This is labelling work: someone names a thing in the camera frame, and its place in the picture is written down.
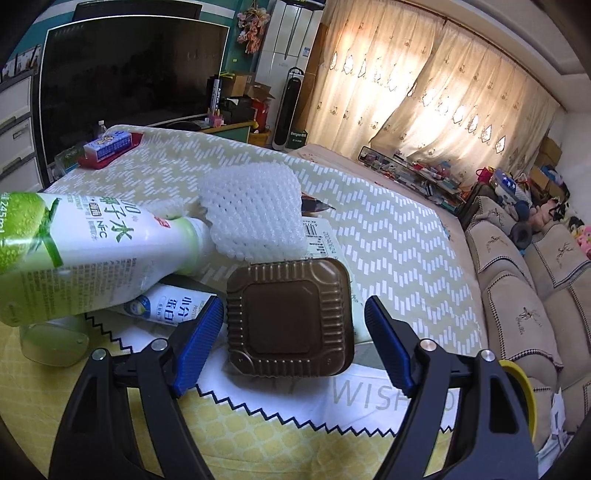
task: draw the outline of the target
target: sofa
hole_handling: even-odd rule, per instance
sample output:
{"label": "sofa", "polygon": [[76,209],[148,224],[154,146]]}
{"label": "sofa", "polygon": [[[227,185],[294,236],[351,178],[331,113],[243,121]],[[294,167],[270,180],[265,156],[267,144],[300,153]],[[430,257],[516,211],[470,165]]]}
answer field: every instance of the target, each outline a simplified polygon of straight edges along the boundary
{"label": "sofa", "polygon": [[515,221],[488,197],[466,228],[485,311],[489,348],[518,364],[534,389],[539,451],[550,436],[553,395],[562,390],[569,433],[591,407],[591,261],[569,230],[544,226],[519,251]]}

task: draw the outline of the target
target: white foam net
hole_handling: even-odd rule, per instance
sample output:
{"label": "white foam net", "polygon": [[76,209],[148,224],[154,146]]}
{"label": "white foam net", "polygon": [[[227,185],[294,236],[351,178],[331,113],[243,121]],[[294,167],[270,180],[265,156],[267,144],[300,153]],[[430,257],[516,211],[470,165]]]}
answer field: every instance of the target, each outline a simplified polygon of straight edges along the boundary
{"label": "white foam net", "polygon": [[219,168],[201,178],[199,196],[219,252],[248,262],[305,256],[300,182],[288,166]]}

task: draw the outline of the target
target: plastic bottle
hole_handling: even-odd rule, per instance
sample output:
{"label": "plastic bottle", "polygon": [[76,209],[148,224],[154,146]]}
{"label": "plastic bottle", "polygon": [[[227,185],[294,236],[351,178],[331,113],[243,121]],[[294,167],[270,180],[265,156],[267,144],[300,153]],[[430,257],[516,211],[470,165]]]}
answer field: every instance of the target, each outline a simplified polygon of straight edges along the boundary
{"label": "plastic bottle", "polygon": [[132,301],[111,307],[134,318],[176,326],[194,320],[213,293],[157,283]]}
{"label": "plastic bottle", "polygon": [[99,120],[99,126],[96,128],[96,131],[95,131],[95,139],[102,137],[106,132],[107,132],[107,129],[105,127],[105,121]]}
{"label": "plastic bottle", "polygon": [[11,326],[133,300],[215,250],[205,223],[101,196],[0,195],[0,320]]}

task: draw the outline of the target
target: tower fan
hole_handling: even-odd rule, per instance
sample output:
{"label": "tower fan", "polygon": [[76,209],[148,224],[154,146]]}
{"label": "tower fan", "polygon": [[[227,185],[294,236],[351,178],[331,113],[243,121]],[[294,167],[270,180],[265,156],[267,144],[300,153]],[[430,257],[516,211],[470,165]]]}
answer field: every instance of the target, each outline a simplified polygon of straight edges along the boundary
{"label": "tower fan", "polygon": [[281,96],[279,113],[277,114],[277,123],[275,124],[275,134],[273,135],[273,149],[283,150],[290,137],[291,123],[296,112],[297,99],[300,96],[301,85],[304,81],[304,72],[302,69],[294,67],[287,73],[287,81]]}

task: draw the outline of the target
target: cabinet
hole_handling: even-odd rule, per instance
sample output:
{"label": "cabinet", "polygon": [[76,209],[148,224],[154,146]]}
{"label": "cabinet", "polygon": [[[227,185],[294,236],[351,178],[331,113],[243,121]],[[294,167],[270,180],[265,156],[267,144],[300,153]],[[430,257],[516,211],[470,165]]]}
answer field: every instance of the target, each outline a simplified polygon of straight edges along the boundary
{"label": "cabinet", "polygon": [[0,192],[43,188],[31,117],[33,72],[0,83]]}

